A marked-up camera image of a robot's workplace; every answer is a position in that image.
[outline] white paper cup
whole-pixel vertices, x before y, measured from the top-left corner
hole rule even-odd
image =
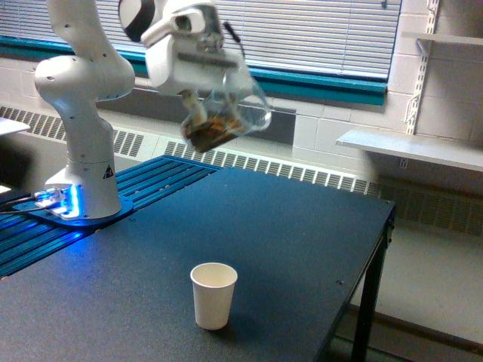
[[[228,323],[236,270],[218,262],[207,262],[191,271],[196,323],[206,330],[218,330]]]

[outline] cable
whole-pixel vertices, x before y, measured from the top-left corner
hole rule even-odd
[[[240,37],[236,34],[235,30],[232,28],[229,22],[224,22],[223,26],[225,27],[226,31],[229,32],[229,34],[232,36],[233,40],[238,43],[241,50],[241,55],[243,56],[243,59],[245,59],[245,49],[243,48],[242,40],[240,39]]]

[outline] table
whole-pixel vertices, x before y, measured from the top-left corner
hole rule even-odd
[[[225,169],[0,283],[0,360],[308,361],[367,271],[364,360],[394,204]],[[238,271],[229,325],[194,321],[191,268]]]

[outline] blue led light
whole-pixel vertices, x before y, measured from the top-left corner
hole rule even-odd
[[[69,187],[69,216],[78,217],[81,214],[79,194],[77,186],[71,185]]]

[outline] window sill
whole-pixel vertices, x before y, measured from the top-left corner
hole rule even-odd
[[[131,62],[136,72],[147,73],[144,54],[128,51],[119,53]],[[43,60],[63,54],[73,54],[67,44],[0,36],[0,55]],[[337,100],[382,106],[387,84],[323,75],[251,69],[262,89],[271,94],[318,100]]]

